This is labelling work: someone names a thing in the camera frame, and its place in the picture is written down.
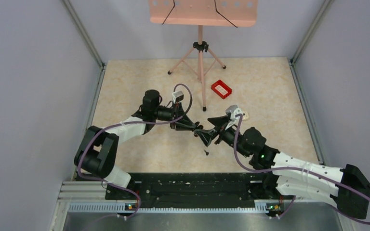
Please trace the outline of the beige earbud charging case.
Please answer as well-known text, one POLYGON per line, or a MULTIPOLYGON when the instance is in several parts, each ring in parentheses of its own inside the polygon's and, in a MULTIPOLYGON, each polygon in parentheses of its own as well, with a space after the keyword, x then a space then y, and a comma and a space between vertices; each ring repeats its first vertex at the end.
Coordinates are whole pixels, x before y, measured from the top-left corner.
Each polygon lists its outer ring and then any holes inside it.
POLYGON ((249 118, 250 118, 250 116, 249 116, 248 112, 242 111, 242 120, 246 121, 246 120, 249 120, 249 118))

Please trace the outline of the black earbud charging case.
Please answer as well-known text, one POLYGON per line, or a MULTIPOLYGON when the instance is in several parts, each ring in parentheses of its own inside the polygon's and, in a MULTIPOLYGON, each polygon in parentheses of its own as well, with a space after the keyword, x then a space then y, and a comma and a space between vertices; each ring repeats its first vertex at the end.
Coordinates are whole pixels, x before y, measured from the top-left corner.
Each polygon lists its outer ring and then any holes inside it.
POLYGON ((199 121, 197 121, 195 123, 195 129, 193 131, 194 137, 198 137, 199 134, 200 134, 200 131, 203 130, 203 128, 204 128, 204 126, 199 121))

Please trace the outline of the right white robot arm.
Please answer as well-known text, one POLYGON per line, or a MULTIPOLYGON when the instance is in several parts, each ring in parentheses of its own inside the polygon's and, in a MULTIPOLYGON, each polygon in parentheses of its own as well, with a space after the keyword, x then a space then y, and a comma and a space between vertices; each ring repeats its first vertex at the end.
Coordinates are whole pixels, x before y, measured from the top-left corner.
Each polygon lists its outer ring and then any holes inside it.
POLYGON ((358 167, 347 164, 339 168, 306 162, 266 145, 266 138, 254 127, 240 133, 227 116, 208 121, 214 128, 196 129, 194 134, 206 146, 223 141, 234 153, 250 157, 249 164, 257 173, 267 173, 263 182, 267 197, 307 197, 323 201, 350 218, 366 219, 370 183, 358 167))

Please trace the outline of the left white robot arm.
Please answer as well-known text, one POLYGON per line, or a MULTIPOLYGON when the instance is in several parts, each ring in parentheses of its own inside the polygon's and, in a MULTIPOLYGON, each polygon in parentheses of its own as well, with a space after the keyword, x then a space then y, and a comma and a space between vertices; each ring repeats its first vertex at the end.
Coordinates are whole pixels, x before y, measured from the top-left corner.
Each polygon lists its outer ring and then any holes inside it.
POLYGON ((117 193, 124 199, 133 197, 135 186, 132 177, 115 165, 117 149, 120 144, 131 138, 148 133, 160 120, 170 123, 177 131, 195 131, 202 129, 199 122, 192 122, 182 108, 184 98, 181 91, 174 93, 177 97, 171 107, 161 105, 161 96, 157 90, 147 90, 139 109, 121 125, 102 130, 91 126, 86 130, 77 151, 74 164, 89 172, 93 177, 117 185, 117 193))

